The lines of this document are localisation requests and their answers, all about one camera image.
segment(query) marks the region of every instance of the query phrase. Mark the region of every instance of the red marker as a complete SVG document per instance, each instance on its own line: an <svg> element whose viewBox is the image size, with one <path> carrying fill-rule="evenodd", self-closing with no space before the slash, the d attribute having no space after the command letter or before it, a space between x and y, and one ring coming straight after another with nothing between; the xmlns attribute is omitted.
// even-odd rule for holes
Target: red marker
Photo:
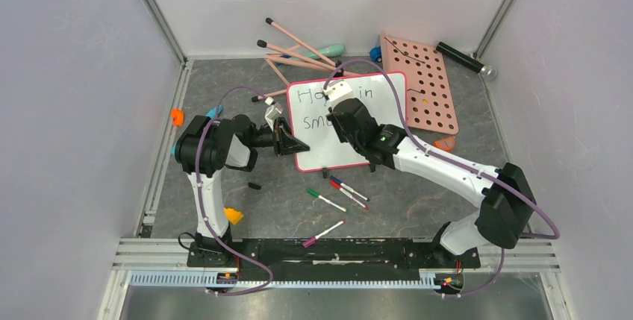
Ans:
<svg viewBox="0 0 633 320"><path fill-rule="evenodd" d="M330 180L330 184L334 188L336 188L339 191L341 191L344 195L346 195L347 197L351 198L354 202L358 203L358 205L363 207L364 210L367 210L367 206L365 204L363 204L363 202L361 202L358 199L356 199L356 197L354 197L350 192L347 192L345 189L341 188L338 183L334 182L333 180Z"/></svg>

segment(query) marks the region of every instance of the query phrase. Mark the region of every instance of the light blue object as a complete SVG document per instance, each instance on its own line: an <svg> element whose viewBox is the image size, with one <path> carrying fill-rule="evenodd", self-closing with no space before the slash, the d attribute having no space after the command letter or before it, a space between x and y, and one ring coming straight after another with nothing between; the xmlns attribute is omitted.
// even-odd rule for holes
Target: light blue object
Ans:
<svg viewBox="0 0 633 320"><path fill-rule="evenodd" d="M222 110L224 108L222 107L222 105L219 106L219 112L218 112L218 116L222 113ZM214 107L213 109L209 110L209 112L207 113L206 117L211 117L214 118L216 117L216 108ZM176 155L176 145L172 146L172 156Z"/></svg>

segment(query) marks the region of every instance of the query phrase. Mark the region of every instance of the marker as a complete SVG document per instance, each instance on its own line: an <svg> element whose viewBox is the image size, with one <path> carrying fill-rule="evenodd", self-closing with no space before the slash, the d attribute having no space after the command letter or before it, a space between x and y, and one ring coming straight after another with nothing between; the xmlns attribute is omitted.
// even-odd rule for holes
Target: marker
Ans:
<svg viewBox="0 0 633 320"><path fill-rule="evenodd" d="M307 248L311 245L313 245L314 243L316 243L317 239L321 238L322 236L325 236L327 233L332 232L333 229L335 229L336 227L338 227L339 225L345 223L345 219L341 219L337 224L331 226L330 228L324 230L323 232L317 234L316 236L313 236L312 238L306 240L305 242L303 242L303 248Z"/></svg>
<svg viewBox="0 0 633 320"><path fill-rule="evenodd" d="M350 192L347 192L346 190L340 188L340 185L336 182L334 182L333 180L330 180L330 184L338 189L339 191L341 191L344 195L350 197L354 202L358 203L358 205L360 205L361 207L363 207L363 209L367 210L367 206L365 204L363 204L363 202L359 201L358 199L356 199L356 197L354 197Z"/></svg>
<svg viewBox="0 0 633 320"><path fill-rule="evenodd" d="M334 203L333 201L330 201L329 199L323 197L322 195L317 193L317 191L315 191L314 189L308 188L308 193L310 193L311 195L313 195L316 198L322 199L327 204L331 204L331 205L335 206L336 208L338 208L339 210L342 210L343 212L347 212L347 209L345 207L341 207L338 204Z"/></svg>
<svg viewBox="0 0 633 320"><path fill-rule="evenodd" d="M354 191L353 188L351 188L350 186L344 184L343 182L341 182L338 178L336 178L335 176L330 176L330 181L334 181L337 184L339 184L342 188L347 189L349 192L354 193L355 195L357 195L358 197L361 197L365 202L369 202L369 198L365 197L364 195Z"/></svg>

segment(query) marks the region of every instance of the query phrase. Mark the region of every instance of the whiteboard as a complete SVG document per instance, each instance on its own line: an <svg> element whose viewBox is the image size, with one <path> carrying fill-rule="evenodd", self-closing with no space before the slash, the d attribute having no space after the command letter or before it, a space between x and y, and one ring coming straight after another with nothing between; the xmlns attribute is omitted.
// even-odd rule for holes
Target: whiteboard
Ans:
<svg viewBox="0 0 633 320"><path fill-rule="evenodd" d="M389 72L388 75L396 87L404 112L406 77L401 72ZM354 90L354 97L367 106L379 125L394 124L402 127L393 92L382 74L334 80L347 81ZM350 144L339 141L336 131L325 118L330 103L322 93L323 84L325 79L304 81L293 83L286 90L293 135L310 146L310 151L295 154L297 169L311 172L324 167L336 169L368 164Z"/></svg>

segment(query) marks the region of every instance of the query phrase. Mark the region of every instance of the yellow object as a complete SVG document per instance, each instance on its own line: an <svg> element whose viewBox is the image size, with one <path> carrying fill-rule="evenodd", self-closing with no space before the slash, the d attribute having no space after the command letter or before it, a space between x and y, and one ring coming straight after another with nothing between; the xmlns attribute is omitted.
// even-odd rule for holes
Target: yellow object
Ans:
<svg viewBox="0 0 633 320"><path fill-rule="evenodd" d="M226 218L228 218L228 221L232 225L236 225L237 223L240 222L242 217L244 217L242 212L240 212L239 210L234 210L233 208L225 208L224 214L226 215Z"/></svg>

